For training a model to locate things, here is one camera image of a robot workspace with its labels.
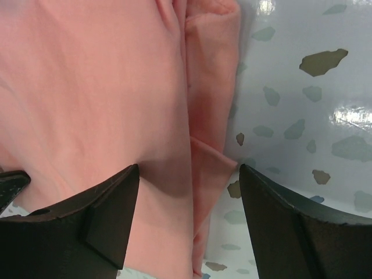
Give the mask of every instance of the pink fabric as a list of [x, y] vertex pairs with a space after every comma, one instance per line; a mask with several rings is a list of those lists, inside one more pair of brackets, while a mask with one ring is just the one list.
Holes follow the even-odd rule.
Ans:
[[0, 166], [36, 210], [129, 164], [126, 266], [201, 276], [238, 61], [235, 0], [0, 0]]

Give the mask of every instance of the terrazzo pattern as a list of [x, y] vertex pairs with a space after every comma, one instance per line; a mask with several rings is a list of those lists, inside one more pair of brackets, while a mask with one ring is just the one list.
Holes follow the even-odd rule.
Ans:
[[[372, 0], [239, 0], [226, 155], [309, 199], [372, 217]], [[3, 216], [27, 214], [9, 207]], [[211, 216], [202, 279], [258, 279], [238, 174]], [[124, 269], [118, 278], [153, 279]]]

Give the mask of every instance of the pink cloth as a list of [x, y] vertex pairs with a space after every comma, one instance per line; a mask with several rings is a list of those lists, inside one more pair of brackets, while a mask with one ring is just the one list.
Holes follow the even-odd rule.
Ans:
[[138, 163], [126, 266], [200, 278], [238, 61], [235, 0], [0, 0], [0, 166], [36, 210]]

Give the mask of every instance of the pink garment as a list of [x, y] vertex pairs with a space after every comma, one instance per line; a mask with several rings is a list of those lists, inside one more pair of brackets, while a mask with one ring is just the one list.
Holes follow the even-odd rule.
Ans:
[[0, 0], [0, 166], [29, 211], [138, 163], [126, 266], [201, 277], [238, 61], [235, 0]]

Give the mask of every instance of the gray speckle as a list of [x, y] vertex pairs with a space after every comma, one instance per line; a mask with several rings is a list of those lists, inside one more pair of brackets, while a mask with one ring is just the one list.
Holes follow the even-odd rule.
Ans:
[[310, 199], [311, 199], [312, 201], [317, 202], [317, 203], [322, 203], [322, 202], [324, 202], [324, 198], [321, 197], [321, 196], [312, 196]]
[[258, 137], [265, 137], [265, 138], [271, 138], [274, 134], [274, 131], [266, 126], [259, 125], [255, 128], [253, 128], [253, 132]]
[[269, 26], [269, 27], [266, 27], [264, 29], [261, 29], [261, 30], [255, 32], [252, 35], [252, 38], [257, 40], [257, 41], [267, 42], [267, 41], [270, 41], [272, 39], [274, 34], [275, 34], [275, 29], [273, 29], [271, 26]]
[[337, 4], [326, 10], [323, 15], [334, 15], [336, 13], [343, 13], [347, 7], [347, 5]]
[[224, 264], [212, 263], [212, 262], [206, 262], [205, 265], [208, 266], [213, 271], [223, 271], [227, 268], [227, 266], [225, 266]]
[[312, 102], [321, 100], [321, 88], [318, 86], [309, 86], [302, 90], [302, 93]]
[[278, 169], [277, 167], [268, 167], [266, 170], [271, 173], [280, 174], [280, 169]]
[[316, 183], [318, 183], [319, 185], [326, 185], [331, 179], [331, 176], [322, 170], [313, 170], [312, 173]]
[[263, 92], [265, 93], [265, 98], [267, 103], [270, 106], [277, 106], [279, 101], [280, 101], [280, 95], [277, 91], [273, 90], [272, 88], [269, 87], [264, 87]]
[[243, 133], [239, 133], [239, 134], [237, 134], [236, 139], [237, 139], [237, 143], [238, 143], [240, 146], [243, 146], [244, 138], [245, 138], [245, 136], [244, 136]]
[[224, 218], [231, 225], [246, 224], [245, 214], [242, 211], [233, 210], [227, 212]]
[[316, 153], [315, 139], [312, 139], [311, 141], [309, 141], [309, 143], [307, 144], [306, 150], [309, 151], [311, 154]]
[[230, 194], [230, 197], [232, 197], [234, 199], [239, 199], [239, 198], [242, 197], [242, 194], [240, 193], [239, 180], [234, 182], [234, 183], [231, 183], [227, 187], [227, 190], [228, 190], [228, 193]]
[[233, 119], [235, 117], [235, 115], [237, 114], [238, 112], [238, 107], [236, 106], [236, 104], [232, 104], [231, 105], [231, 109], [230, 109], [230, 113], [228, 115], [228, 118], [229, 119]]
[[249, 270], [248, 269], [237, 269], [237, 273], [240, 273], [240, 274], [249, 274]]
[[363, 191], [356, 191], [354, 194], [355, 210], [362, 213], [372, 211], [372, 195]]
[[322, 76], [329, 70], [336, 68], [348, 53], [348, 51], [340, 48], [336, 51], [323, 51], [311, 54], [302, 59], [299, 68], [312, 77]]
[[240, 62], [238, 64], [238, 68], [237, 68], [237, 76], [239, 76], [243, 71], [245, 71], [247, 69], [247, 65], [244, 63], [244, 62]]
[[290, 126], [284, 131], [284, 138], [286, 140], [297, 140], [302, 136], [303, 131], [305, 130], [305, 120], [300, 119], [295, 124]]
[[372, 145], [364, 138], [352, 135], [332, 144], [332, 155], [365, 163], [372, 161]]
[[234, 250], [241, 250], [242, 248], [239, 246], [236, 246], [234, 244], [224, 244], [221, 245], [222, 249], [228, 250], [228, 251], [234, 251]]

